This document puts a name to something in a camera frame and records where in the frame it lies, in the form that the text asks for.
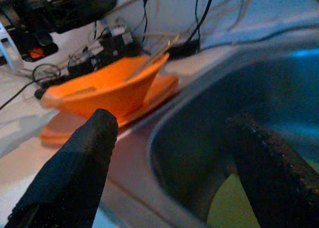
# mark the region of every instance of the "orange base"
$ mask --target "orange base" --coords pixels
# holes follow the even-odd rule
[[[149,113],[171,97],[178,85],[178,77],[174,75],[158,75],[145,99],[143,105],[125,117],[118,117],[119,128]],[[86,119],[66,112],[60,112],[42,129],[40,139],[50,145],[64,144],[73,132],[83,125]]]

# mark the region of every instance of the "sink basin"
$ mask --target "sink basin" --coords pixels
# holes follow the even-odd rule
[[[314,44],[301,39],[234,53],[119,141],[110,176],[165,221],[158,227],[259,227],[223,147],[222,124],[250,113],[319,172],[319,49]],[[111,201],[104,198],[107,206]],[[230,214],[227,209],[234,206],[248,210]]]

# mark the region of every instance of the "stainless steel sink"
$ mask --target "stainless steel sink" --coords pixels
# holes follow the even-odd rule
[[[102,203],[131,227],[207,227],[216,192],[236,172],[221,127],[244,112],[282,134],[318,169],[314,41],[239,50],[189,85],[117,143]]]

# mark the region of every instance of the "orange plastic object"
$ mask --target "orange plastic object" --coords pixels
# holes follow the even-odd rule
[[[156,76],[143,101],[143,105],[128,116],[117,118],[119,128],[155,109],[175,93],[177,85],[177,76]],[[42,129],[40,139],[42,142],[50,145],[64,144],[72,133],[85,122],[86,119],[83,117],[60,112]]]
[[[117,118],[125,117],[143,105],[145,96],[157,74],[168,59],[163,55],[140,74],[125,79],[147,56],[125,57],[96,72],[50,87],[41,105],[89,118],[97,108],[109,110]]]

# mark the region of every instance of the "countertop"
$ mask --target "countertop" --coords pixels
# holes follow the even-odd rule
[[[182,90],[234,51],[235,47],[231,46],[205,50],[188,58],[168,62],[160,73],[178,75],[178,90]],[[11,74],[5,66],[0,67],[0,104],[28,82],[25,77]],[[0,228],[6,224],[12,208],[37,172],[60,148],[48,147],[39,139],[42,127],[58,111],[41,108],[33,96],[35,90],[35,85],[29,86],[0,111]],[[130,127],[118,139],[129,131]],[[103,211],[98,209],[94,228],[112,228],[117,227],[116,224],[116,219],[107,208]]]

